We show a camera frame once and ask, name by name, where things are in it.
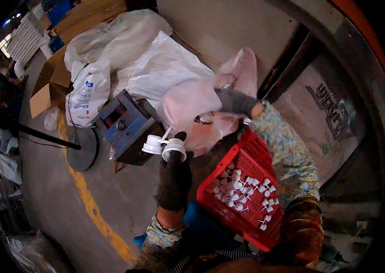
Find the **black knit glove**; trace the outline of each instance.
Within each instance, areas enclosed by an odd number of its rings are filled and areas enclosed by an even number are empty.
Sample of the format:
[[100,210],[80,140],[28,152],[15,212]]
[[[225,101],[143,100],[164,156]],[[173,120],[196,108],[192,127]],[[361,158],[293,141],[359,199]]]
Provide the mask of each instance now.
[[[186,133],[180,132],[174,136],[184,141]],[[168,162],[161,160],[159,165],[159,179],[161,183],[157,189],[157,205],[166,210],[179,211],[186,207],[188,192],[191,188],[192,174],[189,165],[193,152],[187,152],[187,158],[182,162],[182,153],[170,151]]]
[[247,117],[250,117],[253,106],[260,102],[258,99],[231,88],[215,89],[215,93],[222,103],[221,111],[246,114]]

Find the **red basket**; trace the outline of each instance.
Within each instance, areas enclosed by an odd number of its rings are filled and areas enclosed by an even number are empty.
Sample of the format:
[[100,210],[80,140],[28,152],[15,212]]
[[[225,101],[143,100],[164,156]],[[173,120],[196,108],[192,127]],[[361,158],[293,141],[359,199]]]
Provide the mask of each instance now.
[[[266,210],[259,212],[263,208],[261,201],[265,196],[257,190],[250,196],[252,200],[244,204],[244,207],[248,206],[249,210],[243,212],[236,211],[233,207],[229,208],[213,196],[212,182],[231,162],[235,164],[235,169],[241,170],[242,181],[245,181],[247,176],[254,177],[261,183],[268,178],[278,190],[279,185],[272,168],[272,159],[265,143],[249,129],[218,163],[212,174],[201,183],[197,191],[197,201],[202,208],[244,239],[264,251],[269,251],[280,242],[279,232],[283,216],[280,206],[274,205],[271,213],[267,213]],[[276,192],[272,192],[267,199],[275,197],[277,197]],[[272,215],[272,219],[266,223],[266,230],[262,231],[259,229],[261,223],[257,220],[263,219],[267,214]]]

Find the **floral sleeve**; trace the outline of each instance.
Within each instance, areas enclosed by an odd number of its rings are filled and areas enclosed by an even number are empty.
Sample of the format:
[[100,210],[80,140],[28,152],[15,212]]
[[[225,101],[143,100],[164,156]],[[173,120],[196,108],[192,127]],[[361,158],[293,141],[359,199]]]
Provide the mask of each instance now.
[[278,190],[283,208],[298,197],[312,195],[319,199],[314,161],[303,141],[266,101],[262,114],[253,120],[251,129],[265,141],[281,185]]
[[164,227],[158,222],[156,216],[153,216],[146,230],[147,237],[141,253],[133,268],[163,272],[176,254],[184,227]]

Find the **pink plastic bag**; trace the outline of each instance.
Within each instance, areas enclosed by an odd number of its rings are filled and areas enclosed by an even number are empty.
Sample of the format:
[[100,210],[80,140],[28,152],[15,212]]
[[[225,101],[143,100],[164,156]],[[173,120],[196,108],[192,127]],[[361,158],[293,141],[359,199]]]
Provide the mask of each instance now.
[[[170,137],[185,131],[185,148],[193,151],[195,157],[209,152],[218,140],[238,128],[238,117],[217,112],[222,105],[214,88],[233,88],[256,97],[254,52],[248,47],[242,48],[234,58],[220,67],[213,78],[177,85],[158,102],[156,112],[165,129],[173,125]],[[202,114],[211,119],[211,124],[195,122],[195,118]]]

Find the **round metal base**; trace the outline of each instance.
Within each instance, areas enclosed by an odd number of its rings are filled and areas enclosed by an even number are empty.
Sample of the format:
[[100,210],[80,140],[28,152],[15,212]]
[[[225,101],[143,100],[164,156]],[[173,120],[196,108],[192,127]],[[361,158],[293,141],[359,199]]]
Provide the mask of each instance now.
[[88,170],[96,162],[100,143],[98,142],[97,132],[93,128],[76,128],[72,131],[70,142],[74,143],[77,132],[77,144],[81,146],[80,150],[67,149],[68,164],[76,172]]

